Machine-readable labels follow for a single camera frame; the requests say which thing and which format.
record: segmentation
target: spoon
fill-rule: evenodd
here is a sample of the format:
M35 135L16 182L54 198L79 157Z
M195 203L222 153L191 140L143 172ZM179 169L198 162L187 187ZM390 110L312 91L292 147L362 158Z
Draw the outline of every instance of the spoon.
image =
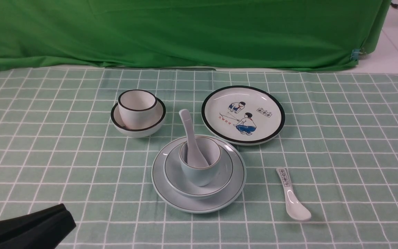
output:
M276 168L276 172L281 179L283 192L285 193L285 205L288 215L297 221L307 221L311 219L311 213L304 207L294 195L291 179L288 171L284 167Z
M182 109L179 111L179 116L182 120L183 127L187 135L187 163L195 168L208 167L209 164L200 152L198 144L196 143L195 130L193 127L193 121L191 120L190 112L187 109Z

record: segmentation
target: white floor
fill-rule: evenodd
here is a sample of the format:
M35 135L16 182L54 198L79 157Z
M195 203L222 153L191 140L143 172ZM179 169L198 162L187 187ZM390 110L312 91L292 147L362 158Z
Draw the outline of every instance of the white floor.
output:
M58 66L65 68L87 68L87 66ZM228 69L219 71L277 71L265 68ZM348 70L351 73L398 74L398 9L390 7L376 50L359 61L359 65Z

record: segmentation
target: plate with black rim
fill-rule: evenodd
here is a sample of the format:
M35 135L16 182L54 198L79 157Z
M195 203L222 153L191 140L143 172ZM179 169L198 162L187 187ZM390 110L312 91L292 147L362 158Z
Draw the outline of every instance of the plate with black rim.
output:
M283 107L269 93L235 85L220 88L202 104L202 120L215 135L234 145L260 145L283 128Z

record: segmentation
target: light blue cup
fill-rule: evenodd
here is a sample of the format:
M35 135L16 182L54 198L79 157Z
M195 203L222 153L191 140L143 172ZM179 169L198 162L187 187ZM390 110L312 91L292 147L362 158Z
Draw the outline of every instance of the light blue cup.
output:
M199 151L208 162L208 167L196 168L188 164L187 142L179 150L180 165L185 176L196 186L209 184L219 171L223 148L207 137L196 137Z

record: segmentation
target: tableware set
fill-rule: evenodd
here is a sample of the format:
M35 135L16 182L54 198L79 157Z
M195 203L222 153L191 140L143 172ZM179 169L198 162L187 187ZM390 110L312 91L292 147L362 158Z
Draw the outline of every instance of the tableware set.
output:
M157 194L172 207L193 214L218 211L242 192L245 162L231 145L260 145L283 128L285 113L270 94L248 86L229 86L211 93L202 104L202 120L217 137L195 135L190 112L180 110L186 137L168 143L153 162L151 178ZM111 119L128 137L147 137L164 124L164 103L145 90L119 95ZM311 213L297 200L289 174L277 168L286 211L306 221Z

